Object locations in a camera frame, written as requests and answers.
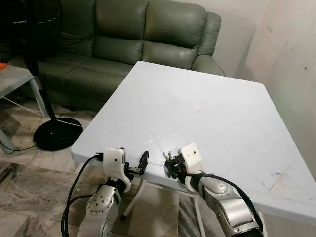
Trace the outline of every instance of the side table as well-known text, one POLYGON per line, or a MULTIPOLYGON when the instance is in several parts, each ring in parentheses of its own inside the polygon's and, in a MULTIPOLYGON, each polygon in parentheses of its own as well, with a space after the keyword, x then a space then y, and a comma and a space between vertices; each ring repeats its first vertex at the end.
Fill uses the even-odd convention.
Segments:
MULTIPOLYGON (((36 101, 39 105, 41 114, 47 118, 48 113, 45 109, 45 105, 42 97, 40 96, 39 87, 29 70, 25 68, 19 68, 15 66, 8 65, 5 69, 0 70, 0 98, 13 92, 25 83, 29 83, 36 101)), ((0 140, 3 144, 11 149, 17 149, 10 139, 5 135, 5 133, 0 129, 0 140)), ((0 147, 5 153, 10 153, 11 150, 5 148, 0 144, 0 147)))

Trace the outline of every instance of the white wall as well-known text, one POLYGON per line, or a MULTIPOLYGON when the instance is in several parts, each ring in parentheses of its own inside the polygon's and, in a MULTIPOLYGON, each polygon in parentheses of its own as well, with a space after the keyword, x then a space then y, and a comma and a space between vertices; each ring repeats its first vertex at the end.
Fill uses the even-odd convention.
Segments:
POLYGON ((214 59, 233 76, 249 47, 256 23, 267 0, 175 0, 195 3, 222 17, 214 59))
POLYGON ((235 74, 266 86, 314 178, 315 20, 315 0, 269 0, 235 74))

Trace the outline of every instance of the black cable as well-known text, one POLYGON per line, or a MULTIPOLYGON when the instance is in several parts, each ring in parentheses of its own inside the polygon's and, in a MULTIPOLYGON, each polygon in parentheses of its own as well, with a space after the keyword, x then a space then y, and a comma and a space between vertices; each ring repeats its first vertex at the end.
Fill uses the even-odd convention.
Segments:
POLYGON ((69 234, 64 233, 65 227, 68 229, 68 226, 65 226, 65 219, 68 218, 69 214, 69 207, 71 204, 73 204, 76 200, 81 199, 81 198, 90 198, 92 195, 82 195, 82 196, 77 196, 73 199, 70 200, 70 202, 66 205, 66 208, 64 210, 63 216, 61 218, 61 231, 62 231, 62 236, 63 237, 69 237, 69 234))
MULTIPOLYGON (((68 205, 70 203, 70 199, 71 196, 73 194, 73 190, 78 182, 79 177, 81 176, 83 170, 85 169, 85 167, 88 165, 88 163, 93 160, 93 159, 98 159, 99 161, 103 161, 103 153, 98 153, 96 155, 94 155, 93 157, 89 158, 83 165, 83 167, 81 168, 80 172, 78 173, 73 185, 71 186, 70 190, 69 190, 69 194, 68 194, 68 198, 67 198, 67 204, 68 205)), ((64 221, 62 220, 61 222, 61 233, 63 237, 68 237, 69 236, 69 232, 68 232, 68 212, 64 212, 65 213, 65 217, 64 217, 64 221)))
POLYGON ((0 141, 0 144, 1 144, 2 146, 4 146, 5 148, 11 150, 11 151, 24 151, 24 150, 27 150, 27 149, 29 149, 29 148, 32 148, 32 147, 35 147, 35 146, 36 146, 36 145, 33 145, 33 146, 31 146, 31 147, 27 147, 27 148, 23 148, 23 149, 12 149, 12 148, 10 148, 10 147, 7 147, 5 144, 3 144, 2 141, 0 141))
POLYGON ((190 176, 190 177, 210 177, 210 178, 214 178, 214 179, 218 179, 218 180, 221 180, 221 181, 224 181, 230 185, 232 185, 237 191, 238 193, 240 194, 241 198, 245 201, 246 205, 249 207, 249 209, 251 210, 251 212, 253 213, 253 216, 259 226, 259 229, 260 231, 262 232, 263 231, 263 224, 262 224, 262 221, 252 203, 252 201, 250 200, 250 198, 248 197, 248 195, 240 188, 238 187, 236 184, 234 184, 233 182, 225 179, 225 178, 222 178, 220 176, 217 176, 217 175, 214 175, 214 174, 205 174, 205 173, 201 173, 201 174, 188 174, 188 173, 183 173, 183 172, 179 172, 177 173, 178 175, 180 176, 190 176))

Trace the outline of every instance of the sofa armrest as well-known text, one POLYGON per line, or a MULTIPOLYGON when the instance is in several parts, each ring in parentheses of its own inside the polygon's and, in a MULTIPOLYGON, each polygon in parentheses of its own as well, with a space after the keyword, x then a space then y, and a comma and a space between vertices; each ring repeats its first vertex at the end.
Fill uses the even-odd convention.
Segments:
POLYGON ((224 71, 209 55, 197 56, 192 65, 193 71, 225 76, 224 71))

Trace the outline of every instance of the white table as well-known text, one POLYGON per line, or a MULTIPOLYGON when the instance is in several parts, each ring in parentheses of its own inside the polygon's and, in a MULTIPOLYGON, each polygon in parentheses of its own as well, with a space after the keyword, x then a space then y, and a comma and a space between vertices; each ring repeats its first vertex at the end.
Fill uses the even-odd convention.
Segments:
MULTIPOLYGON (((20 86, 25 83, 29 83, 31 89, 34 93, 36 101, 39 105, 40 111, 44 117, 48 117, 47 111, 45 109, 44 102, 42 97, 40 96, 39 87, 34 79, 34 76, 30 73, 29 70, 25 68, 19 68, 15 66, 8 65, 5 69, 0 70, 0 98, 2 96, 6 96, 7 94, 13 92, 20 86)), ((16 147, 12 144, 10 139, 5 135, 5 133, 0 129, 0 140, 7 147, 16 149, 16 147)), ((0 147, 6 153, 12 152, 11 150, 5 148, 0 144, 0 147)))
POLYGON ((136 166, 148 150, 144 178, 184 190, 166 176, 162 152, 191 142, 205 170, 239 185, 259 211, 316 225, 316 184, 260 83, 137 62, 72 155, 85 162, 125 147, 136 166))

